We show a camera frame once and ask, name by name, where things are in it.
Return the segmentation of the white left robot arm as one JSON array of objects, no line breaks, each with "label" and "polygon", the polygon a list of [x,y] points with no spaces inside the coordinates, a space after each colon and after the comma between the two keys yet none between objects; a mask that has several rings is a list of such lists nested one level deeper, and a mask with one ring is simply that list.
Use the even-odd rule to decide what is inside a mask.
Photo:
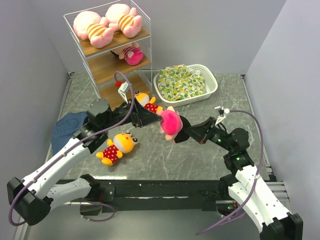
[{"label": "white left robot arm", "polygon": [[142,128],[161,120],[161,116],[147,110],[134,98],[115,109],[110,108],[106,99],[94,100],[86,112],[84,124],[57,154],[23,179],[14,177],[7,183],[9,213],[16,211],[24,222],[33,226],[67,202],[99,201],[103,190],[100,182],[89,174],[66,184],[57,183],[107,140],[109,130],[128,123]]}]

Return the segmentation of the black-haired doll pink striped dress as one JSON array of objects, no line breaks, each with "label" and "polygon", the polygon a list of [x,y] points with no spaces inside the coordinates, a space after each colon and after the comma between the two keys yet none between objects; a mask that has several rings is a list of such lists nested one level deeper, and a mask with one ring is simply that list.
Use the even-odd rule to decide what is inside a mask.
[{"label": "black-haired doll pink striped dress", "polygon": [[111,53],[120,60],[125,60],[130,66],[139,64],[144,57],[143,51],[137,42],[129,43],[111,50]]}]

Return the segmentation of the yellow plush red dotted dress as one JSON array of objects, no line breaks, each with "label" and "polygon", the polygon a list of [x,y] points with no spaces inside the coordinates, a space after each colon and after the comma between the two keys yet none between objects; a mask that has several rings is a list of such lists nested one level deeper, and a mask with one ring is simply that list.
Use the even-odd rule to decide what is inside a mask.
[{"label": "yellow plush red dotted dress", "polygon": [[96,157],[99,158],[104,165],[112,166],[121,159],[124,154],[130,153],[138,142],[138,139],[132,137],[130,132],[118,133],[113,139],[107,140],[108,147],[103,151],[97,152]]}]

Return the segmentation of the pink plush pig striped shirt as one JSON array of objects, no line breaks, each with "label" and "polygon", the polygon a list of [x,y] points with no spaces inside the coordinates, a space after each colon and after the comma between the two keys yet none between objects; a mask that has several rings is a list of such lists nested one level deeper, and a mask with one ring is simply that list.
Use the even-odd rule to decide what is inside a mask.
[{"label": "pink plush pig striped shirt", "polygon": [[108,27],[107,18],[88,10],[81,11],[75,17],[73,30],[81,40],[88,39],[98,49],[109,45],[114,36],[114,30]]}]

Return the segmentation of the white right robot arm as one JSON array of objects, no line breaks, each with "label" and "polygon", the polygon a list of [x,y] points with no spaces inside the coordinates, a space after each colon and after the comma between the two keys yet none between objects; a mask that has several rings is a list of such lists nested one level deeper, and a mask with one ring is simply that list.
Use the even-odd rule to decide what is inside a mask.
[{"label": "white right robot arm", "polygon": [[208,141],[227,150],[223,157],[226,168],[231,172],[220,178],[219,195],[233,199],[238,207],[214,225],[199,231],[206,233],[218,226],[242,217],[241,210],[254,222],[261,240],[301,240],[303,220],[297,213],[291,213],[275,196],[260,175],[260,165],[255,165],[247,149],[249,133],[243,128],[235,128],[230,133],[218,127],[216,119],[191,125],[185,117],[180,118],[182,129],[175,137],[176,143],[192,138],[199,144]]}]

